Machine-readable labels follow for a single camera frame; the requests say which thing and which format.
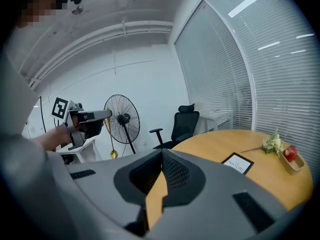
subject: black office chair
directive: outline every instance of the black office chair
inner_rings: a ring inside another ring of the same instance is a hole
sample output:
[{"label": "black office chair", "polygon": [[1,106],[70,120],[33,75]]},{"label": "black office chair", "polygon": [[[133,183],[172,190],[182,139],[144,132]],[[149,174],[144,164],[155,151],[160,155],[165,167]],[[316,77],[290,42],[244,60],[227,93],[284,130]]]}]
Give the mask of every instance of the black office chair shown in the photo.
[{"label": "black office chair", "polygon": [[163,143],[160,135],[162,128],[149,131],[150,133],[156,133],[158,136],[160,145],[154,147],[154,149],[172,149],[174,146],[183,142],[186,139],[191,138],[194,135],[194,131],[199,120],[199,112],[195,110],[195,104],[189,106],[180,106],[179,112],[174,115],[174,126],[171,135],[171,140]]}]

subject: fluorescent light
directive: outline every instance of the fluorescent light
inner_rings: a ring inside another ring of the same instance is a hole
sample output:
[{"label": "fluorescent light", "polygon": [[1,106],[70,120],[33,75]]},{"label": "fluorescent light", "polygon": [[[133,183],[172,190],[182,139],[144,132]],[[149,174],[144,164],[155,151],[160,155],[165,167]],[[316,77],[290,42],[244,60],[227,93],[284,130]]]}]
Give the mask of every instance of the fluorescent light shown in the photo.
[{"label": "fluorescent light", "polygon": [[280,42],[278,41],[278,42],[270,43],[270,44],[268,44],[268,45],[266,45],[266,46],[262,46],[262,47],[258,48],[258,50],[260,51],[260,50],[262,50],[262,49],[264,49],[264,48],[268,48],[268,47],[270,47],[270,46],[275,46],[275,45],[277,45],[277,44],[280,44]]},{"label": "fluorescent light", "polygon": [[253,4],[257,0],[244,0],[242,3],[240,3],[236,8],[234,8],[232,11],[228,13],[228,15],[233,18],[238,13],[242,12],[244,9],[246,9],[249,5]]},{"label": "fluorescent light", "polygon": [[297,51],[293,51],[291,52],[291,54],[297,54],[297,53],[302,53],[305,52],[306,50],[297,50]]},{"label": "fluorescent light", "polygon": [[302,35],[298,35],[295,39],[312,37],[312,36],[314,36],[314,35],[315,35],[315,34],[302,34]]}]

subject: chair headrest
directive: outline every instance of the chair headrest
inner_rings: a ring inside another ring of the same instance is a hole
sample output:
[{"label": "chair headrest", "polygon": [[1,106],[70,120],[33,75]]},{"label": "chair headrest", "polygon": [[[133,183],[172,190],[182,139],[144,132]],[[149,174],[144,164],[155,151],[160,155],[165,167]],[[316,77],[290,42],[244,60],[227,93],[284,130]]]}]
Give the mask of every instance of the chair headrest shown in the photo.
[{"label": "chair headrest", "polygon": [[178,110],[181,113],[193,112],[195,110],[195,104],[193,103],[192,105],[189,105],[189,106],[180,106]]}]

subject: small sign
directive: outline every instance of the small sign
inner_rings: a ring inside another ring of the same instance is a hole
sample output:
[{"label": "small sign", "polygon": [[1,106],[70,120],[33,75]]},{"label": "small sign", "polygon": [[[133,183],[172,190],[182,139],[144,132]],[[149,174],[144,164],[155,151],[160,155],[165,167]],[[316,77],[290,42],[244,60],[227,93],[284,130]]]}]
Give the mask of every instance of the small sign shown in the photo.
[{"label": "small sign", "polygon": [[227,159],[222,162],[222,164],[230,166],[242,174],[246,174],[254,164],[254,162],[233,152],[230,156],[228,156]]},{"label": "small sign", "polygon": [[64,122],[67,116],[69,102],[68,100],[57,97],[53,104],[51,116]]}]

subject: standing fan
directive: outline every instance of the standing fan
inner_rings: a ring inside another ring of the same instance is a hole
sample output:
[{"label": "standing fan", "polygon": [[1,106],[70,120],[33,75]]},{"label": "standing fan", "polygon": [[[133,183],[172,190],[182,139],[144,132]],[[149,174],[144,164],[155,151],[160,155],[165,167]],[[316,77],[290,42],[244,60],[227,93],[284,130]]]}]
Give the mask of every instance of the standing fan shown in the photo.
[{"label": "standing fan", "polygon": [[110,117],[110,129],[106,127],[110,135],[123,144],[130,144],[135,154],[132,142],[138,137],[140,120],[136,107],[127,97],[116,94],[111,96],[105,103],[104,109],[112,112]]}]

